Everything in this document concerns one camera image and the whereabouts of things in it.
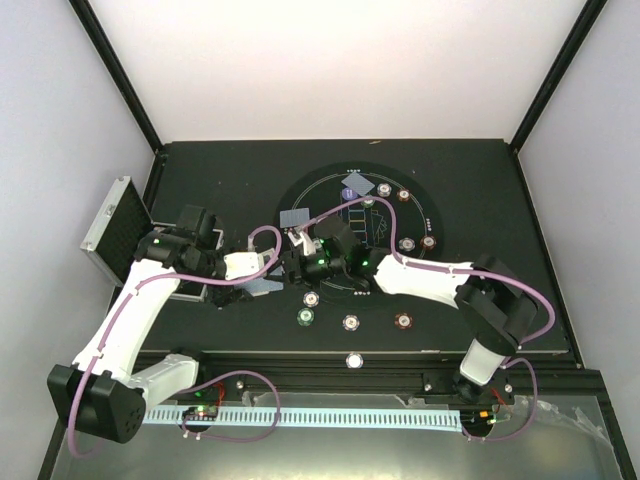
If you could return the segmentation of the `blue playing card deck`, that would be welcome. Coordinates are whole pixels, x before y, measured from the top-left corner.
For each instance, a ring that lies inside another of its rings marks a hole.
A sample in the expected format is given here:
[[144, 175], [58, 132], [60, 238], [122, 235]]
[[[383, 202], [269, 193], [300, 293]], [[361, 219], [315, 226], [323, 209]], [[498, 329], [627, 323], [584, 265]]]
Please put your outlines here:
[[282, 276], [267, 276], [256, 278], [245, 283], [242, 289], [252, 297], [268, 295], [273, 292], [282, 291], [284, 282]]

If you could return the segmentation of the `blue poker chip stack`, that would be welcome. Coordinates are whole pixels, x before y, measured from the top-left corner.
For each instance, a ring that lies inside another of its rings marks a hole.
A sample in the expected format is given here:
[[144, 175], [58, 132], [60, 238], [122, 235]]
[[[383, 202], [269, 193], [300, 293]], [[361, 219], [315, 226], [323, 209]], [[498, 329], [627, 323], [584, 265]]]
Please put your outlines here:
[[360, 326], [359, 318], [355, 315], [346, 315], [342, 321], [343, 328], [346, 331], [356, 331]]

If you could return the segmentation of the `purple round blind button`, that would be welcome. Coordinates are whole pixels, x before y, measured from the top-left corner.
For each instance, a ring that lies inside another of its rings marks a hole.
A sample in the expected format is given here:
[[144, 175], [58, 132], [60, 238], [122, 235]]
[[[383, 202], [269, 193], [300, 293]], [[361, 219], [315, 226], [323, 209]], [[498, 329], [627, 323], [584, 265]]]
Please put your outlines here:
[[358, 198], [358, 194], [354, 190], [346, 187], [342, 189], [341, 197], [345, 201], [352, 201]]

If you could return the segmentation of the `green poker chip stack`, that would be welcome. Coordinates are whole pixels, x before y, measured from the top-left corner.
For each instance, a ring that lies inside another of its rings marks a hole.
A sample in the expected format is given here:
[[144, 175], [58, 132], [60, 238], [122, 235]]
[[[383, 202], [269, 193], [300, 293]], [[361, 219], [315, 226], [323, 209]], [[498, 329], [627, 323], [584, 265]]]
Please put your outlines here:
[[315, 315], [311, 308], [302, 308], [298, 311], [296, 319], [300, 326], [310, 326], [314, 321]]

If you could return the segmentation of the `dealt blue card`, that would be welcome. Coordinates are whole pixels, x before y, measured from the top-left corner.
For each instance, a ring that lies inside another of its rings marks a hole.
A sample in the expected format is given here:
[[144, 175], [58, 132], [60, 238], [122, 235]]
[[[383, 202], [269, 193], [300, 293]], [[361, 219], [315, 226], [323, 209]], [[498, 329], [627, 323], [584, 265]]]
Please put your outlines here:
[[360, 197], [368, 196], [375, 187], [373, 182], [365, 178], [359, 172], [349, 173], [341, 183]]
[[310, 210], [308, 208], [296, 208], [279, 212], [279, 226], [283, 229], [301, 226], [309, 220]]

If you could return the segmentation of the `dealt blue card top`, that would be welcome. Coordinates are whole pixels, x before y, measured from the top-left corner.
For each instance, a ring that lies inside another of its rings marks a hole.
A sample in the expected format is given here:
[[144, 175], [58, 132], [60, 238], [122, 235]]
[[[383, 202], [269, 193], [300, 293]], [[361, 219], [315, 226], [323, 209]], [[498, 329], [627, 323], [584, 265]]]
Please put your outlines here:
[[341, 183], [360, 197], [368, 196], [375, 187], [373, 182], [365, 178], [359, 172], [349, 173]]

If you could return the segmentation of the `red poker chip stack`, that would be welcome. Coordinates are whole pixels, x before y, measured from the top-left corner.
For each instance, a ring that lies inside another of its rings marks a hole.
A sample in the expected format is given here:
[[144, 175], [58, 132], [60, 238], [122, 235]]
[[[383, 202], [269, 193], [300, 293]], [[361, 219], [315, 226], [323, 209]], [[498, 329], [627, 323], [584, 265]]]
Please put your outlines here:
[[413, 319], [407, 313], [399, 313], [395, 316], [394, 324], [398, 329], [406, 330], [413, 326]]

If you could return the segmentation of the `red chip mat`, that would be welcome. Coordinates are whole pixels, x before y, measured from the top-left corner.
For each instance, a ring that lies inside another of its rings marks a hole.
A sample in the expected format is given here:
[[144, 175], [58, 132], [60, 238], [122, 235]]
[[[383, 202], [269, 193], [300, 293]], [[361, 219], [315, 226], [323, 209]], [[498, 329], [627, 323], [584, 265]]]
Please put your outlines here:
[[411, 193], [408, 189], [399, 189], [397, 192], [397, 199], [400, 202], [408, 202], [411, 198]]
[[422, 239], [421, 239], [421, 245], [422, 248], [426, 251], [432, 251], [435, 249], [435, 247], [437, 246], [437, 241], [436, 239], [431, 236], [431, 235], [425, 235]]

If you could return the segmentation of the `red chip mat top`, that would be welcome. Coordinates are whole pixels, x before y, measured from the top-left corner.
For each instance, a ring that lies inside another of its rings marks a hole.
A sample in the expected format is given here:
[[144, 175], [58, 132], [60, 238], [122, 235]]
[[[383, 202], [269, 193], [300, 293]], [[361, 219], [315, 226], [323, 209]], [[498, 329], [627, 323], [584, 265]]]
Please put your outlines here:
[[397, 199], [400, 202], [408, 202], [411, 198], [411, 193], [408, 189], [399, 189], [397, 192]]

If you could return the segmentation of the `white chip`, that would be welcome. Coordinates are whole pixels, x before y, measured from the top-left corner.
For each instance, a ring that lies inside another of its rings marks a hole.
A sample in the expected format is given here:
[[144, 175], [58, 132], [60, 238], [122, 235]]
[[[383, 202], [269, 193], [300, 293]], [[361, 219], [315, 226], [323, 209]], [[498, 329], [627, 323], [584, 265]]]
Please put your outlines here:
[[351, 352], [346, 356], [345, 363], [349, 369], [359, 369], [363, 366], [364, 359], [359, 353]]

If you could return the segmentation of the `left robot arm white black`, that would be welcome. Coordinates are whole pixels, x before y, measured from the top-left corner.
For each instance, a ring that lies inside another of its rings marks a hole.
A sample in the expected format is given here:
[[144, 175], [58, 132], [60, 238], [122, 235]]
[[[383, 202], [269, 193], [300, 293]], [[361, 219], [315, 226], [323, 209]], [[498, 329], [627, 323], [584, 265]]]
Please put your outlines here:
[[213, 372], [170, 354], [139, 373], [135, 360], [165, 303], [189, 281], [231, 287], [264, 265], [254, 250], [224, 253], [216, 217], [187, 205], [177, 223], [141, 239], [129, 275], [102, 325], [69, 366], [56, 365], [47, 387], [68, 432], [124, 444], [144, 414], [180, 390], [193, 399], [214, 388]]

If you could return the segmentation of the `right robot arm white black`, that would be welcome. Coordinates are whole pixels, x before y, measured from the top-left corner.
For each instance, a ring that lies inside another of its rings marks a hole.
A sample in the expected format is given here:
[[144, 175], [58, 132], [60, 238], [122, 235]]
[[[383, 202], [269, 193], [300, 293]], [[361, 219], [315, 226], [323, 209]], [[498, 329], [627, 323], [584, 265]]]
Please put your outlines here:
[[490, 256], [457, 264], [406, 257], [362, 243], [336, 215], [317, 222], [312, 233], [302, 226], [286, 233], [290, 248], [281, 263], [290, 284], [317, 286], [342, 277], [357, 294], [411, 296], [458, 310], [473, 332], [452, 379], [465, 403], [490, 392], [494, 374], [524, 343], [538, 312], [534, 295]]

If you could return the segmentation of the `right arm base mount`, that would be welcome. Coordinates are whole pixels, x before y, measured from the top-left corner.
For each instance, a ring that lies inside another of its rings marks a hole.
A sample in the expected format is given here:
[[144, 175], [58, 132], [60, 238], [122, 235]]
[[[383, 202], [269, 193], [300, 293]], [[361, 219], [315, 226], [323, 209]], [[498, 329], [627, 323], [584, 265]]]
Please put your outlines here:
[[457, 410], [462, 427], [472, 436], [488, 437], [495, 426], [514, 417], [515, 400], [502, 370], [484, 386], [466, 379], [456, 368], [426, 370], [422, 383], [425, 402]]

